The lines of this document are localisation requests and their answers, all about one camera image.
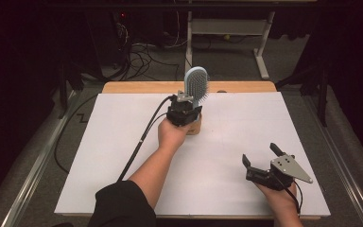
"black cable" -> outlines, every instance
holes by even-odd
[[[146,50],[147,50],[147,55],[152,59],[152,61],[157,62],[159,64],[163,64],[163,65],[170,65],[170,66],[176,66],[176,71],[175,71],[175,81],[178,80],[178,70],[179,70],[179,65],[178,64],[173,64],[173,63],[164,63],[161,61],[156,61],[154,58],[152,58],[151,55],[149,55],[149,51],[148,51],[148,45],[146,46]]]
[[[287,194],[290,195],[290,197],[295,201],[297,214],[299,215],[300,212],[301,212],[301,207],[299,205],[299,202],[297,201],[296,196],[294,196],[293,193],[291,193],[291,191],[288,190],[287,187],[285,187],[285,185],[279,180],[278,177],[276,177],[273,173],[271,173],[270,175],[273,176],[276,179],[276,181],[278,181],[278,183],[283,187],[283,189],[285,190],[285,192],[287,192]]]
[[[136,69],[137,68],[136,66],[131,67],[133,70],[135,70],[137,72],[133,76],[130,76],[128,78],[125,78],[125,80],[131,80],[133,78],[137,78],[137,77],[140,77],[140,76],[144,76],[144,77],[149,78],[149,79],[152,79],[152,80],[160,81],[159,79],[155,79],[155,78],[153,78],[151,76],[146,75],[146,71],[148,71],[149,65],[150,65],[150,62],[151,61],[148,61],[147,59],[144,59],[144,58],[142,58],[142,61],[147,61],[147,63],[144,64],[143,66],[140,66],[140,68],[138,70]],[[139,73],[144,66],[147,66],[147,68],[143,72]]]
[[[302,206],[303,206],[303,192],[302,192],[302,189],[300,188],[299,184],[296,183],[296,181],[294,181],[294,184],[297,185],[297,188],[299,188],[300,197],[302,198],[302,200],[300,201],[300,206],[299,206],[300,211],[302,211]]]
[[[149,129],[152,127],[152,124],[154,122],[154,119],[155,119],[155,116],[156,114],[158,113],[158,111],[161,110],[162,106],[164,105],[164,103],[169,100],[172,96],[168,96],[166,97],[162,102],[161,104],[158,106],[157,110],[155,111],[154,115],[151,117],[151,119],[149,120],[149,123],[146,127],[146,130],[144,131],[143,135],[141,136],[141,139],[140,141],[138,142],[137,146],[135,147],[134,149],[134,152],[132,153],[132,155],[130,156],[129,158],[129,161],[126,163],[126,166],[125,168],[123,168],[123,171],[122,173],[120,174],[119,178],[117,179],[118,182],[122,181],[123,178],[125,177],[126,173],[128,172],[132,162],[134,161],[134,158],[135,156],[137,155],[138,153],[138,150],[140,149],[140,147],[143,145],[143,142],[144,140],[146,139],[147,135],[148,135],[148,132],[149,132]]]
[[[185,58],[185,60],[187,61],[188,65],[190,65],[190,68],[192,68],[192,67],[193,67],[193,65],[191,65],[191,63],[190,63],[190,61],[187,59],[187,57],[185,57],[185,56],[184,56],[184,58]]]
[[[179,37],[178,42],[175,44],[175,42],[173,42],[175,39],[177,40],[177,37],[174,36],[166,36],[165,37],[166,40],[163,40],[163,45],[164,48],[176,48],[176,47],[181,47],[187,44],[187,38],[184,37]]]
[[[135,43],[132,46],[133,47],[142,47],[142,50],[139,50],[138,52],[143,52],[143,51],[147,50],[147,48],[148,48],[147,43],[145,45],[142,45],[141,43]]]
[[[210,49],[211,48],[211,45],[212,45],[211,38],[209,36],[206,36],[206,35],[202,35],[200,37],[206,38],[208,40],[208,46],[206,46],[205,48],[200,48],[200,47],[196,47],[196,46],[191,45],[191,47],[193,49],[197,49],[197,50],[208,50],[208,49]]]
[[[151,130],[151,128],[152,128],[152,126],[155,124],[155,122],[159,119],[159,118],[161,118],[161,116],[163,116],[163,115],[165,115],[166,113],[162,113],[161,115],[159,115],[153,122],[152,122],[152,124],[151,124],[151,126],[149,127],[149,131]]]
[[[133,78],[137,78],[137,77],[140,77],[141,75],[143,75],[148,69],[149,69],[149,64],[151,63],[151,60],[147,60],[145,58],[143,58],[140,53],[137,53],[137,52],[131,52],[132,54],[135,54],[135,55],[138,55],[140,57],[140,61],[142,63],[142,65],[138,68],[138,70],[136,70],[137,66],[132,66],[131,68],[136,70],[137,72],[133,75],[133,76],[130,76],[128,78],[125,78],[125,80],[130,80],[130,79],[133,79]],[[146,70],[142,73],[140,73],[140,71],[146,67]]]
[[[77,108],[76,110],[70,115],[70,117],[67,119],[66,123],[64,123],[64,126],[63,128],[61,129],[60,131],[60,134],[58,136],[58,140],[56,141],[56,144],[55,144],[55,148],[54,148],[54,158],[55,158],[55,163],[58,165],[58,167],[63,170],[65,173],[69,174],[69,170],[67,170],[65,167],[63,167],[61,165],[61,163],[59,162],[58,160],[58,144],[59,144],[59,141],[61,140],[61,137],[63,136],[63,132],[64,130],[66,129],[67,125],[69,124],[70,120],[72,119],[72,117],[78,112],[78,110],[84,106],[88,101],[90,101],[91,99],[93,99],[94,97],[97,97],[98,94],[94,95],[94,96],[91,96],[89,97],[87,100],[85,100],[84,102],[82,102]]]

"black sleeve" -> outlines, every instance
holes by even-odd
[[[156,216],[140,187],[132,182],[114,183],[95,194],[95,210],[88,227],[154,227]]]

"forearm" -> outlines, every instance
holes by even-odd
[[[282,212],[275,213],[275,226],[277,227],[303,227],[296,209],[285,209]]]
[[[173,148],[158,148],[129,177],[130,181],[135,182],[141,188],[152,208],[155,208],[161,195],[164,180],[175,152],[176,150]]]

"wearable gripper device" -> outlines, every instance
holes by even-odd
[[[284,190],[291,186],[294,178],[312,183],[312,179],[294,160],[294,155],[282,152],[275,144],[270,144],[270,149],[279,157],[270,161],[270,169],[262,170],[251,167],[247,156],[243,154],[243,164],[247,169],[246,180],[259,183],[273,190]]]
[[[185,126],[198,119],[202,106],[193,108],[192,98],[182,96],[179,92],[177,96],[173,95],[170,100],[172,103],[167,108],[166,118],[175,126]]]

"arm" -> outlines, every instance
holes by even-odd
[[[295,201],[284,190],[275,191],[261,184],[255,184],[267,198],[268,204],[273,211],[276,226],[280,227],[302,227],[296,210]],[[296,195],[294,183],[288,188],[293,195]]]
[[[189,129],[190,125],[176,127],[164,119],[158,128],[157,150],[129,177],[141,188],[152,209],[160,197],[172,158]]]

